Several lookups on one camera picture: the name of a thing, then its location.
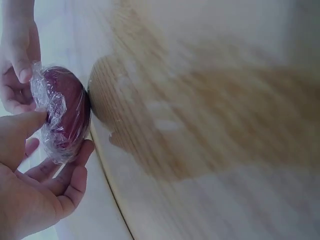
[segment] plastic wrap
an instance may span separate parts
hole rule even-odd
[[[88,94],[77,77],[64,67],[42,67],[37,62],[32,68],[32,96],[37,107],[46,108],[48,112],[40,130],[40,141],[54,163],[70,163],[89,133]]]

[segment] onion skin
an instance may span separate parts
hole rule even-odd
[[[70,158],[76,157],[81,144],[88,134],[91,121],[91,105],[89,96],[80,80],[68,69],[60,66],[53,66],[42,72],[47,86],[49,98],[54,98],[56,93],[61,93],[65,99],[66,111],[55,128],[50,133],[62,134],[64,140],[53,138],[50,142],[51,148],[62,155],[66,152]],[[53,112],[48,112],[46,124],[50,125],[57,106]]]

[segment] fingernail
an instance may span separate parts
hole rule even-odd
[[[37,107],[35,111],[39,113],[46,113],[47,109],[45,107]]]
[[[27,83],[30,80],[31,74],[30,69],[23,69],[20,72],[20,82],[21,83]]]

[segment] light wood surface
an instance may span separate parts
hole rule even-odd
[[[136,240],[319,239],[318,0],[66,5]]]

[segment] wood grain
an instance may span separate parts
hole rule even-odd
[[[319,238],[318,1],[71,4],[93,137],[135,239]]]

